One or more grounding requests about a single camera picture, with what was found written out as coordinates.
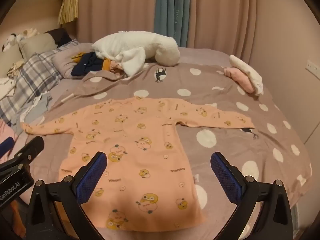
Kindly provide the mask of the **beige crumpled cloth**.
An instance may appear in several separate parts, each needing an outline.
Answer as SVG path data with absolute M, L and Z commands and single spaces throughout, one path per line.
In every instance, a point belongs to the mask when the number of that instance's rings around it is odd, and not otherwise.
M 10 79 L 14 79 L 18 76 L 20 70 L 24 66 L 24 60 L 19 60 L 12 64 L 12 67 L 7 72 L 7 77 Z

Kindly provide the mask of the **grey plaid pillow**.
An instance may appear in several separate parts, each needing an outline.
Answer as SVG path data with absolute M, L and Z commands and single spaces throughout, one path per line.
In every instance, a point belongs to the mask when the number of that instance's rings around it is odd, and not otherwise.
M 15 94 L 1 100 L 1 119 L 10 126 L 12 119 L 26 103 L 55 87 L 62 75 L 53 65 L 53 57 L 78 44 L 74 39 L 54 50 L 34 54 L 17 76 Z

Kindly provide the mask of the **folded white garment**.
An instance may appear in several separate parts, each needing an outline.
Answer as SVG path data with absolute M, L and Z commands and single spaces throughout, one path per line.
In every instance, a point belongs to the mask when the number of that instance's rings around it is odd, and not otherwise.
M 235 55 L 229 57 L 231 67 L 238 68 L 244 72 L 250 79 L 253 87 L 255 88 L 255 95 L 260 96 L 264 94 L 264 84 L 261 75 L 252 68 L 249 64 L 245 63 Z

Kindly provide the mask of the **white fluffy fleece garment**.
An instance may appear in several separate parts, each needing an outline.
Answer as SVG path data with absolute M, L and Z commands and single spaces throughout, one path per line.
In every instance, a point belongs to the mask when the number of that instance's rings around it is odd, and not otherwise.
M 153 58 L 162 66 L 174 66 L 181 57 L 172 37 L 148 31 L 120 31 L 97 40 L 92 48 L 98 58 L 120 64 L 127 76 L 140 72 L 147 59 Z

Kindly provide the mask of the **teal curtain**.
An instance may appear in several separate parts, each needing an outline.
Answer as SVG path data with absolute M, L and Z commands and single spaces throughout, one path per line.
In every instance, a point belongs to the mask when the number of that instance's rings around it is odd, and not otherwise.
M 156 0 L 154 32 L 172 37 L 179 47 L 188 41 L 190 0 Z

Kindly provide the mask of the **mauve pillow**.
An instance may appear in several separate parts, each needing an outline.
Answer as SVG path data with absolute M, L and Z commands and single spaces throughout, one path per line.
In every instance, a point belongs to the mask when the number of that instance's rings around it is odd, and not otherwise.
M 56 53 L 52 58 L 52 63 L 64 79 L 81 79 L 82 76 L 71 76 L 71 71 L 76 66 L 72 57 L 79 53 L 89 53 L 92 50 L 91 43 L 80 43 Z

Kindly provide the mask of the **beige headboard cushion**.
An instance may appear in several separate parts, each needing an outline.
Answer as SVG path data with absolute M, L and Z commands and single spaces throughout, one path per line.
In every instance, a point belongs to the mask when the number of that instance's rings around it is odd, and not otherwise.
M 6 77 L 8 70 L 14 63 L 23 60 L 27 62 L 35 53 L 44 53 L 56 49 L 53 37 L 40 34 L 20 41 L 6 51 L 1 51 L 1 77 Z

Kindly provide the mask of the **folded pink garment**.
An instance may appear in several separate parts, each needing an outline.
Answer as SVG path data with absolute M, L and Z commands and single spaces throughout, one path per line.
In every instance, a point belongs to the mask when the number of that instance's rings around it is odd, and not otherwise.
M 231 78 L 233 81 L 237 82 L 239 86 L 249 94 L 255 92 L 255 88 L 253 87 L 249 77 L 235 67 L 227 67 L 223 70 L 224 75 Z

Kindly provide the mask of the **fringed lamp shade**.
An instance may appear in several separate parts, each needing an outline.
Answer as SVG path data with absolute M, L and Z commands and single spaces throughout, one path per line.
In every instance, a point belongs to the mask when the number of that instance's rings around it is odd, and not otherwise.
M 79 0 L 62 0 L 57 23 L 63 25 L 79 17 Z

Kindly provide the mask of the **white printed shirt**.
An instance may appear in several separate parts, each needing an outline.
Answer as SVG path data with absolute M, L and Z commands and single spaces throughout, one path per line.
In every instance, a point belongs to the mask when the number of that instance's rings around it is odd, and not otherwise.
M 15 94 L 16 80 L 9 77 L 0 78 L 0 100 Z

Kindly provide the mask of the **mauve polka dot blanket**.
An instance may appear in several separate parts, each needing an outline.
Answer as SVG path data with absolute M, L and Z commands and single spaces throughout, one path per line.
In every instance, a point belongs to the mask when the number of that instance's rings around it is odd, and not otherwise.
M 89 73 L 31 133 L 45 142 L 31 173 L 48 183 L 106 154 L 83 206 L 106 239 L 214 238 L 234 210 L 210 167 L 216 151 L 246 176 L 281 180 L 290 205 L 311 184 L 306 148 L 272 96 L 248 95 L 219 66 Z

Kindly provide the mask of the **pink curtain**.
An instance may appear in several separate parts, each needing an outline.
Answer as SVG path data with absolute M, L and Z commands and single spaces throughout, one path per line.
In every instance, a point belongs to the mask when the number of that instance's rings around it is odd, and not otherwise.
M 79 0 L 77 38 L 95 42 L 119 31 L 154 32 L 156 0 Z M 190 0 L 187 48 L 207 48 L 248 61 L 257 0 Z

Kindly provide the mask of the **peach cartoon print baby garment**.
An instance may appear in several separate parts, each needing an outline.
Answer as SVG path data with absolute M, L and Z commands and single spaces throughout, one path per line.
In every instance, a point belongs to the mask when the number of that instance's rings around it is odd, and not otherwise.
M 189 160 L 176 125 L 252 128 L 243 114 L 182 99 L 107 100 L 22 129 L 33 135 L 70 134 L 59 178 L 75 174 L 97 152 L 107 168 L 84 211 L 93 225 L 113 230 L 172 231 L 204 221 Z

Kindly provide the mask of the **dark cushion near headboard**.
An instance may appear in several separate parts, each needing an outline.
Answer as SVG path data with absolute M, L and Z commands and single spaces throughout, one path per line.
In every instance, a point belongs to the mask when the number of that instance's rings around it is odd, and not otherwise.
M 53 29 L 45 32 L 45 34 L 49 34 L 53 38 L 57 48 L 71 42 L 72 40 L 64 28 Z

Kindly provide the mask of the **grey striped garment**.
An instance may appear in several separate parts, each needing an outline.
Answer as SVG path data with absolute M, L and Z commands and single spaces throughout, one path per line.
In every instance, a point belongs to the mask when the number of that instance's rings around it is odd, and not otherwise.
M 45 92 L 24 105 L 11 120 L 13 131 L 17 135 L 20 135 L 23 132 L 21 123 L 31 124 L 34 120 L 42 116 L 43 113 L 48 110 L 50 100 L 52 100 L 51 94 Z

